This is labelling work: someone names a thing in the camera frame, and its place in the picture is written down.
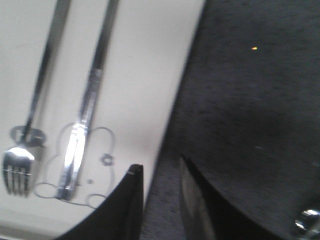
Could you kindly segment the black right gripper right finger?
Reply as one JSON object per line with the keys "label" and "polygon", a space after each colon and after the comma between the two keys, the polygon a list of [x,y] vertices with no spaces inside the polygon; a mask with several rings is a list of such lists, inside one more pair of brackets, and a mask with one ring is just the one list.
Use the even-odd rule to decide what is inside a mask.
{"label": "black right gripper right finger", "polygon": [[188,240],[278,240],[230,204],[190,158],[180,157],[180,213]]}

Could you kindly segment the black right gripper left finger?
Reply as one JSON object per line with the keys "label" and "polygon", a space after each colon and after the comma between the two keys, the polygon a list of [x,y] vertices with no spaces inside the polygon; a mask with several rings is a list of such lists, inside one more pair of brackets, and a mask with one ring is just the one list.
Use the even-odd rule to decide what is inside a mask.
{"label": "black right gripper left finger", "polygon": [[132,164],[106,200],[59,240],[138,240],[144,210],[144,167]]}

